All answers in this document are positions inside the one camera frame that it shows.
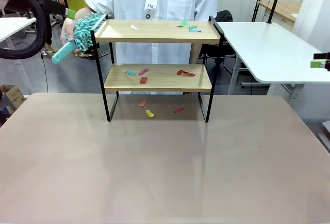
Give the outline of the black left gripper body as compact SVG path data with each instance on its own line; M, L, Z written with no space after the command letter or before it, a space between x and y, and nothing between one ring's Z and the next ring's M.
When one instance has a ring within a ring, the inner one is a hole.
M39 5L43 11L49 14L66 15L66 7L53 0L39 0Z

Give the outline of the person's right hand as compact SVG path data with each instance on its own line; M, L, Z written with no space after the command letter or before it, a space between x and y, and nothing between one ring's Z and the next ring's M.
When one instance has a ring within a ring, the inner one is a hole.
M61 34L60 34L60 41L61 41L62 45L65 45L67 43L65 36L67 36L68 41L74 41L74 39L75 39L74 30L76 28L75 22L78 20L79 20L78 18L75 18L74 20L66 18L64 20Z

